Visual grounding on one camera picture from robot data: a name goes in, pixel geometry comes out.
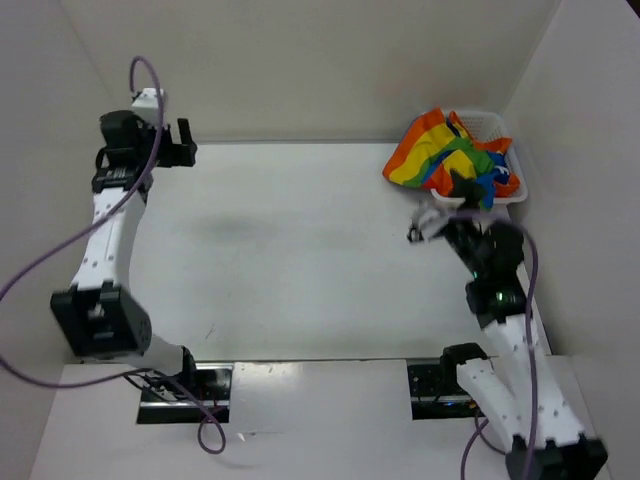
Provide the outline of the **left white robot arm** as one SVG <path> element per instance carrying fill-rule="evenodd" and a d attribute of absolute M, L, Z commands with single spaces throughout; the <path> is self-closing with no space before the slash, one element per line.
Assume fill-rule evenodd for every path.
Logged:
<path fill-rule="evenodd" d="M 158 370 L 165 389 L 185 400 L 200 385 L 193 356 L 153 333 L 149 314 L 129 291 L 129 269 L 153 183 L 143 173 L 153 143 L 160 143 L 163 168 L 193 166 L 197 146 L 185 119 L 178 121 L 181 139 L 174 143 L 170 128 L 159 126 L 156 108 L 112 111 L 99 125 L 105 145 L 91 182 L 98 227 L 70 287 L 52 294 L 50 308 L 76 357 Z"/>

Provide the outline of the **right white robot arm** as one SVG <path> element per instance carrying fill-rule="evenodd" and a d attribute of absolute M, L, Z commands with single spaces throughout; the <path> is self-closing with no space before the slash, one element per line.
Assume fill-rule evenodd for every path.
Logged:
<path fill-rule="evenodd" d="M 485 195 L 475 181 L 453 175 L 462 204 L 438 231 L 472 275 L 466 300 L 481 331 L 500 357 L 500 380 L 475 344 L 445 350 L 449 362 L 438 370 L 450 393 L 466 391 L 499 436 L 512 479 L 594 479 L 608 452 L 573 412 L 540 345 L 533 320 L 532 287 L 524 288 L 517 269 L 524 252 L 537 247 L 529 232 L 481 209 Z"/>

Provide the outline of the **rainbow striped shorts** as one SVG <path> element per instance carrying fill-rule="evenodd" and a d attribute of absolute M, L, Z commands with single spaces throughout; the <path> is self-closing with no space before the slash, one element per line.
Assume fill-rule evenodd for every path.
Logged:
<path fill-rule="evenodd" d="M 435 108 L 415 118 L 382 170 L 392 184 L 426 190 L 443 205 L 464 200 L 463 183 L 481 193 L 485 209 L 528 195 L 513 139 L 491 112 Z"/>

